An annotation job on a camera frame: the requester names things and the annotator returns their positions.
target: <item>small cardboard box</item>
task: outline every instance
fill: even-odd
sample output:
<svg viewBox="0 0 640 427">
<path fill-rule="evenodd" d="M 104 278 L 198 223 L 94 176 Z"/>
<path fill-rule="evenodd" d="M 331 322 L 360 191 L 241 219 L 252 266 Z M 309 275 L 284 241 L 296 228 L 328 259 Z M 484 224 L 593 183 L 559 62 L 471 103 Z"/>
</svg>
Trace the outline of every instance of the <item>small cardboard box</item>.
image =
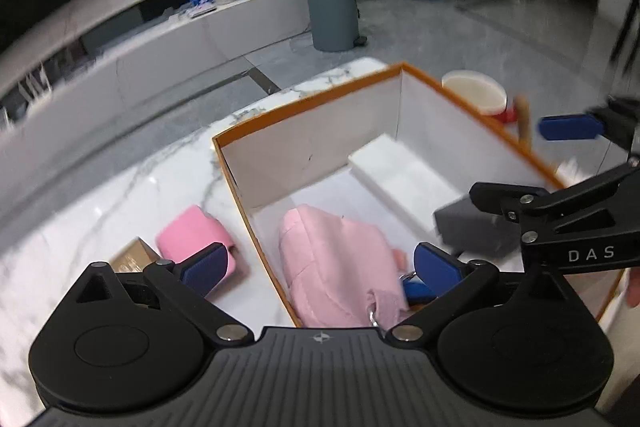
<svg viewBox="0 0 640 427">
<path fill-rule="evenodd" d="M 139 237 L 124 247 L 111 260 L 114 272 L 142 272 L 148 264 L 154 263 L 160 256 Z"/>
<path fill-rule="evenodd" d="M 497 121 L 406 63 L 239 123 L 214 137 L 213 146 L 255 248 L 297 326 L 302 323 L 288 299 L 278 245 L 278 226 L 288 210 L 307 203 L 371 223 L 410 257 L 420 241 L 438 244 L 435 225 L 433 233 L 418 237 L 350 172 L 348 156 L 382 134 L 433 171 L 433 194 L 447 196 L 434 196 L 431 214 L 477 181 L 562 188 L 553 169 Z M 587 302 L 597 318 L 620 273 L 601 279 Z"/>
</svg>

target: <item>pink towel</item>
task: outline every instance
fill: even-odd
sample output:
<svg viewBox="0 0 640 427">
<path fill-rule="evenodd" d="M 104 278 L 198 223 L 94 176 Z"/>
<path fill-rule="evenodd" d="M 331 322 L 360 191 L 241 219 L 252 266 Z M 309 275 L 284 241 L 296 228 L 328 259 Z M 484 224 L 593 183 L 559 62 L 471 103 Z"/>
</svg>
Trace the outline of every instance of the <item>pink towel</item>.
<svg viewBox="0 0 640 427">
<path fill-rule="evenodd" d="M 231 255 L 234 240 L 222 223 L 206 214 L 197 204 L 187 208 L 156 237 L 162 257 L 174 263 L 181 263 L 212 243 L 222 243 L 226 247 L 226 273 L 222 278 L 225 280 L 236 269 L 236 260 Z"/>
<path fill-rule="evenodd" d="M 394 252 L 377 227 L 302 204 L 280 224 L 292 304 L 306 327 L 389 329 L 407 310 Z"/>
</svg>

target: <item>metal screw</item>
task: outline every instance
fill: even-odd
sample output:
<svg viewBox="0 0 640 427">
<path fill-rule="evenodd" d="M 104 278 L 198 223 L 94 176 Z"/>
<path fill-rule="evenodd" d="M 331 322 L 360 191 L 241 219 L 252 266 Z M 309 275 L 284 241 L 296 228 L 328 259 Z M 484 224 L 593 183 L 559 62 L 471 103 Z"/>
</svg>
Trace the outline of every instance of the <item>metal screw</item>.
<svg viewBox="0 0 640 427">
<path fill-rule="evenodd" d="M 522 234 L 522 242 L 523 243 L 533 243 L 538 238 L 538 232 L 534 230 L 529 230 L 529 232 L 525 232 Z"/>
<path fill-rule="evenodd" d="M 249 334 L 249 330 L 242 324 L 225 324 L 216 330 L 216 334 L 224 341 L 233 342 L 244 339 Z"/>
<path fill-rule="evenodd" d="M 395 327 L 391 334 L 399 341 L 414 342 L 422 336 L 422 330 L 418 326 L 406 324 Z"/>
</svg>

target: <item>gray trash bin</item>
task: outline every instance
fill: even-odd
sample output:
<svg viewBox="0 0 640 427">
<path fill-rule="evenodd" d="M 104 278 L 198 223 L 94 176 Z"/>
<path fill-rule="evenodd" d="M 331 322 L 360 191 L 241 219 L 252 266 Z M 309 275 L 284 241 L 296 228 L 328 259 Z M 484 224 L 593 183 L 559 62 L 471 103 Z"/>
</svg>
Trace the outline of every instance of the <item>gray trash bin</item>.
<svg viewBox="0 0 640 427">
<path fill-rule="evenodd" d="M 316 50 L 343 52 L 354 47 L 358 31 L 356 0 L 308 0 Z"/>
</svg>

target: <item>white marble countertop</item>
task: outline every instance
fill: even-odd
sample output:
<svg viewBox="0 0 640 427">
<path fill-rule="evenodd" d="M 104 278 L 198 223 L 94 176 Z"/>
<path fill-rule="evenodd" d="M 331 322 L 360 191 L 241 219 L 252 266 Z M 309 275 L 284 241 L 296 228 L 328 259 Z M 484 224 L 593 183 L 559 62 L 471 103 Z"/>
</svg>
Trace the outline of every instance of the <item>white marble countertop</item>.
<svg viewBox="0 0 640 427">
<path fill-rule="evenodd" d="M 93 261 L 108 261 L 135 237 L 155 238 L 191 204 L 217 217 L 238 246 L 238 274 L 210 299 L 252 328 L 292 322 L 249 237 L 211 137 L 245 118 L 384 68 L 361 58 L 283 90 L 174 142 L 66 207 L 0 253 L 0 425 L 19 427 L 43 406 L 27 365 L 33 339 Z"/>
</svg>

